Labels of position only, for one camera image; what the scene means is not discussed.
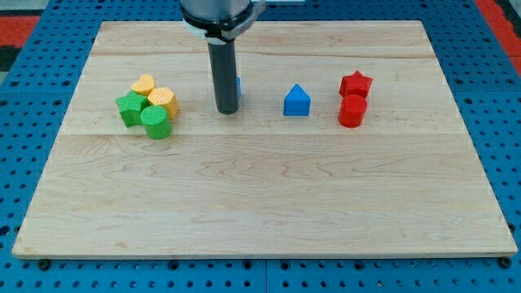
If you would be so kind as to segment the grey robot arm flange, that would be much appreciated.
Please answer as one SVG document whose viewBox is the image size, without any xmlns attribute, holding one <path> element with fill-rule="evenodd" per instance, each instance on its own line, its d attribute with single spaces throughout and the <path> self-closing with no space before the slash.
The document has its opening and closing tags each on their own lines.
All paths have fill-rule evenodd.
<svg viewBox="0 0 521 293">
<path fill-rule="evenodd" d="M 265 1 L 181 0 L 182 20 L 196 37 L 225 45 L 249 30 L 265 10 Z"/>
</svg>

